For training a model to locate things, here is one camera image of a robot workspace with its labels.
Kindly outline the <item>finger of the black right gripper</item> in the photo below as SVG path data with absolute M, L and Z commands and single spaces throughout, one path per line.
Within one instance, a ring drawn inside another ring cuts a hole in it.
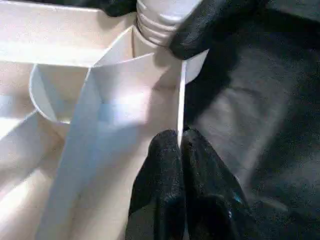
M 190 59 L 235 32 L 252 12 L 251 0 L 203 0 L 180 25 L 169 49 L 178 59 Z
M 120 17 L 137 11 L 137 0 L 103 0 L 102 10 L 110 17 Z

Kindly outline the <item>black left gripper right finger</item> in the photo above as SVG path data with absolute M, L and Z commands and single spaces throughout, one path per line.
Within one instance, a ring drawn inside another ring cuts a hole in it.
M 186 220 L 191 240 L 260 240 L 236 177 L 196 129 L 183 133 Z

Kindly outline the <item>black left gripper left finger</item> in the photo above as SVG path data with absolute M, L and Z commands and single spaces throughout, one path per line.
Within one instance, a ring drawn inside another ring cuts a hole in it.
M 132 188 L 127 240 L 182 240 L 186 198 L 177 133 L 165 130 L 150 142 Z

